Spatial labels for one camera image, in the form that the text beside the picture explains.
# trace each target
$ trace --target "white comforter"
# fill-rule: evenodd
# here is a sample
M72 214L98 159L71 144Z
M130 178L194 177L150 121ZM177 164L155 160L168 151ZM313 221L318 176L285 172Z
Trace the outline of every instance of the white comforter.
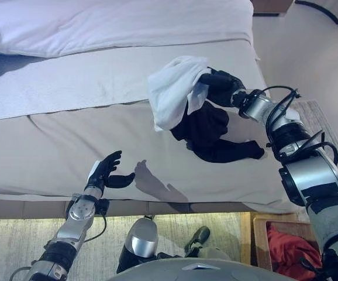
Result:
M249 0L0 0L0 53L252 41Z

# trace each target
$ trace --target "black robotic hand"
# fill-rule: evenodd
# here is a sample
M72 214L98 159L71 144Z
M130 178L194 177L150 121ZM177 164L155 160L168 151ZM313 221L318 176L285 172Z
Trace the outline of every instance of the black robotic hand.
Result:
M199 82L209 85L207 99L221 107L233 107L232 95L241 89L246 89L242 81L225 71L211 68L210 74L200 76Z
M86 188L89 186L97 186L104 191L104 186L111 189L121 189L133 182L135 173L128 176L110 176L110 173L117 169L120 163L122 151L116 151L108 155L102 162L99 163L94 173L89 177Z

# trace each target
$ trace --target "red cloth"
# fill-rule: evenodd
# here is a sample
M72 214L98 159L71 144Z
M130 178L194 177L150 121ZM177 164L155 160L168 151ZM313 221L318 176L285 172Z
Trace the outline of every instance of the red cloth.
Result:
M315 274L301 265L300 258L304 257L315 268L321 268L319 252L301 237L279 232L271 225L267 230L270 257L272 263L278 265L274 271L301 281L312 280Z

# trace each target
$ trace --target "silver robot arm segment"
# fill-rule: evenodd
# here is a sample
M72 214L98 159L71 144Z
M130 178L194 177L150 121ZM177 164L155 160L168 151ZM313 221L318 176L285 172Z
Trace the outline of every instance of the silver robot arm segment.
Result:
M267 128L275 158L283 165L279 173L289 199L306 207L322 252L332 249L338 256L338 156L333 149L331 160L323 149L332 144L316 141L318 134L308 134L295 110L273 102L260 90L234 93L233 104L239 115Z

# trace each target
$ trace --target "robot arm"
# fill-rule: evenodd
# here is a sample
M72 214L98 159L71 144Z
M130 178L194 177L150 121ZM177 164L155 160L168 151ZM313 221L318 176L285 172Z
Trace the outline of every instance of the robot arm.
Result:
M44 247L45 252L27 273L24 281L65 281L71 265L85 241L95 214L105 217L109 207L107 199L101 199L105 186L121 188L128 186L135 174L110 176L120 163L121 151L117 151L91 170L82 194L74 194L70 201L67 218L55 236Z
M199 81L210 86L213 96L216 92L222 93L223 101L229 101L229 107L238 108L241 117L265 126L267 146L272 147L275 158L282 164L279 173L284 189L291 202L306 207L323 253L326 274L337 277L333 272L338 272L338 152L335 146L324 139L318 142L316 138L322 131L311 136L299 114L289 107L294 98L300 97L296 90L273 86L247 91L240 86L239 79L218 72L203 74ZM290 93L276 103L265 96L270 88L285 88ZM212 95L208 98L218 103ZM325 146L333 149L333 160L324 151Z
M215 70L212 74L203 74L199 81L210 86L209 100L223 107L236 107L241 117L265 126L268 145L282 164L279 173L285 191L294 204L306 207L322 250L323 269L317 270L318 280L331 277L338 281L338 154L333 144L316 140L320 132L311 136L299 114L289 107L292 100L299 97L298 93L286 86L273 86L290 90L286 98L275 103L264 93L272 87L249 91L236 77ZM325 146L333 149L333 160L325 153ZM46 245L44 254L34 263L25 281L66 280L94 215L106 213L108 202L100 199L104 187L125 187L134 179L134 173L109 175L116 170L120 156L121 151L115 152L97 165L83 194L74 196L66 222Z

